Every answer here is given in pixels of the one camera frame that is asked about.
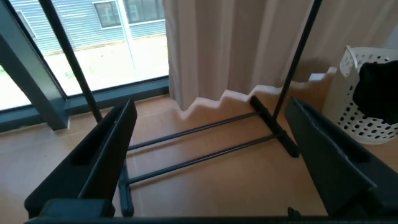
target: curtain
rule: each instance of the curtain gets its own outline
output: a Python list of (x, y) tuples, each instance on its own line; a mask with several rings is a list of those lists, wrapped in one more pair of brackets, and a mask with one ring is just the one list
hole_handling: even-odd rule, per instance
[[(381, 45), (397, 24), (397, 2), (324, 0), (295, 79), (338, 65), (345, 45)], [(197, 97), (219, 100), (225, 90), (281, 86), (312, 3), (164, 1), (171, 97), (186, 110)]]

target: black metal clothes rack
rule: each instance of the black metal clothes rack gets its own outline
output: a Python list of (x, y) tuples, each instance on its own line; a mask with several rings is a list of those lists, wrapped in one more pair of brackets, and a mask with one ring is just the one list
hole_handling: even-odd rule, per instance
[[(49, 23), (50, 23), (55, 35), (57, 36), (58, 41), (60, 42), (60, 45), (68, 59), (68, 62), (70, 63), (70, 66), (76, 76), (76, 79), (79, 82), (80, 88), (82, 89), (83, 95), (86, 98), (94, 117), (96, 118), (97, 122), (100, 121), (102, 119), (101, 113), (95, 103), (93, 94), (84, 78), (83, 71), (81, 70), (78, 60), (77, 60), (75, 54), (73, 53), (73, 48), (68, 41), (68, 37), (65, 33), (65, 30), (62, 27), (62, 24), (60, 22), (60, 19), (58, 17), (58, 14), (57, 14), (52, 2), (49, 0), (48, 1), (39, 1), (39, 2), (43, 8), (45, 15), (47, 16), (47, 19), (49, 20)], [(282, 91), (280, 93), (280, 96), (279, 96), (279, 99), (278, 99), (278, 102), (277, 102), (277, 105), (276, 105), (276, 108), (275, 108), (273, 114), (270, 114), (268, 109), (259, 101), (259, 99), (256, 96), (252, 96), (250, 99), (250, 104), (254, 108), (254, 112), (252, 112), (252, 113), (244, 114), (244, 115), (233, 117), (230, 119), (225, 119), (225, 120), (222, 120), (222, 121), (219, 121), (216, 123), (207, 124), (207, 125), (204, 125), (204, 126), (201, 126), (198, 128), (189, 129), (187, 131), (182, 131), (180, 133), (171, 134), (171, 135), (153, 139), (153, 140), (150, 140), (147, 142), (135, 144), (133, 146), (130, 146), (128, 151), (132, 151), (132, 150), (138, 149), (140, 147), (144, 147), (144, 146), (150, 146), (152, 144), (156, 144), (156, 143), (163, 142), (163, 141), (168, 141), (168, 140), (171, 140), (174, 138), (179, 138), (179, 137), (191, 134), (191, 133), (203, 131), (203, 130), (206, 130), (209, 128), (214, 128), (214, 127), (217, 127), (217, 126), (220, 126), (223, 124), (228, 124), (228, 123), (231, 123), (234, 121), (239, 121), (239, 120), (246, 119), (246, 118), (249, 118), (252, 116), (260, 116), (260, 118), (262, 118), (262, 120), (271, 129), (272, 134), (268, 135), (268, 136), (264, 136), (264, 137), (256, 139), (256, 140), (253, 140), (253, 141), (245, 142), (238, 146), (234, 146), (234, 147), (231, 147), (228, 149), (214, 152), (209, 155), (201, 156), (196, 159), (182, 162), (182, 163), (176, 164), (174, 166), (169, 166), (169, 167), (166, 167), (166, 168), (163, 168), (163, 169), (160, 169), (157, 171), (153, 171), (153, 172), (150, 172), (147, 174), (143, 174), (138, 177), (133, 177), (133, 178), (129, 178), (128, 173), (127, 173), (126, 161), (124, 161), (124, 167), (120, 173), (119, 184), (118, 184), (119, 185), (120, 202), (121, 202), (121, 211), (122, 211), (122, 214), (124, 217), (131, 217), (134, 214), (134, 207), (133, 207), (133, 203), (132, 203), (131, 191), (130, 191), (129, 186), (131, 184), (140, 182), (142, 180), (146, 180), (146, 179), (156, 177), (158, 175), (166, 174), (168, 172), (172, 172), (177, 169), (191, 166), (191, 165), (197, 164), (199, 162), (203, 162), (208, 159), (216, 158), (218, 156), (222, 156), (222, 155), (225, 155), (230, 152), (244, 149), (246, 147), (253, 146), (255, 144), (270, 141), (271, 139), (275, 139), (275, 138), (279, 140), (279, 142), (284, 146), (284, 148), (286, 149), (286, 151), (289, 153), (290, 156), (292, 156), (294, 158), (299, 157), (300, 153), (299, 153), (299, 150), (298, 150), (296, 144), (287, 135), (286, 131), (283, 130), (283, 128), (279, 125), (279, 123), (277, 122), (277, 117), (282, 108), (282, 104), (285, 100), (287, 91), (290, 86), (290, 82), (292, 81), (293, 75), (294, 75), (297, 65), (299, 63), (299, 60), (300, 60), (301, 54), (304, 50), (308, 36), (310, 35), (312, 25), (315, 22), (315, 18), (318, 14), (321, 3), (322, 3), (322, 0), (314, 0), (314, 2), (313, 2), (310, 14), (308, 15), (306, 25), (304, 27), (302, 36), (300, 38), (300, 42), (298, 43), (297, 49), (295, 51), (292, 63), (290, 65), (288, 74), (286, 76), (284, 85), (282, 87)]]

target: wooden floor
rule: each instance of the wooden floor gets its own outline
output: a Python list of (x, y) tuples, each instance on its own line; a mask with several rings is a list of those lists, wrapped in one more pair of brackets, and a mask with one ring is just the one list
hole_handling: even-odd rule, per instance
[[(330, 84), (296, 85), (289, 91), (317, 109)], [(273, 110), (278, 90), (256, 87), (255, 94)], [(131, 144), (184, 131), (252, 111), (249, 96), (226, 91), (220, 101), (198, 99), (187, 111), (162, 96), (137, 102), (139, 118)], [(288, 131), (286, 120), (280, 124)], [(95, 125), (90, 114), (75, 116), (70, 129), (53, 132), (42, 124), (0, 135), (0, 222), (27, 220), (24, 199)], [(258, 117), (247, 118), (199, 133), (132, 151), (127, 155), (129, 176), (145, 174), (179, 162), (260, 138), (271, 131)], [(393, 140), (367, 146), (398, 170)], [(326, 215), (302, 158), (291, 158), (277, 140), (264, 142), (200, 164), (131, 186), (136, 216), (244, 216), (286, 215), (293, 207), (304, 215)], [(114, 206), (120, 216), (119, 195)]]

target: blue building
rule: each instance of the blue building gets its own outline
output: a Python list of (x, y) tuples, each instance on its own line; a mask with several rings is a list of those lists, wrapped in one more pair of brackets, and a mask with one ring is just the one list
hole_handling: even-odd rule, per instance
[[(10, 0), (39, 49), (59, 51), (61, 47), (39, 1)], [(74, 48), (124, 40), (115, 0), (52, 1)], [(162, 0), (124, 0), (124, 6), (133, 38), (165, 33)]]

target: perforated basket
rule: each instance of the perforated basket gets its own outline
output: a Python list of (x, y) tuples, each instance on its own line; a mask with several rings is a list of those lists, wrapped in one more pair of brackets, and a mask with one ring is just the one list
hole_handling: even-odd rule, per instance
[(398, 124), (389, 125), (382, 119), (365, 116), (353, 101), (363, 63), (391, 60), (398, 60), (398, 51), (347, 46), (329, 89), (322, 114), (359, 143), (382, 144), (398, 135)]

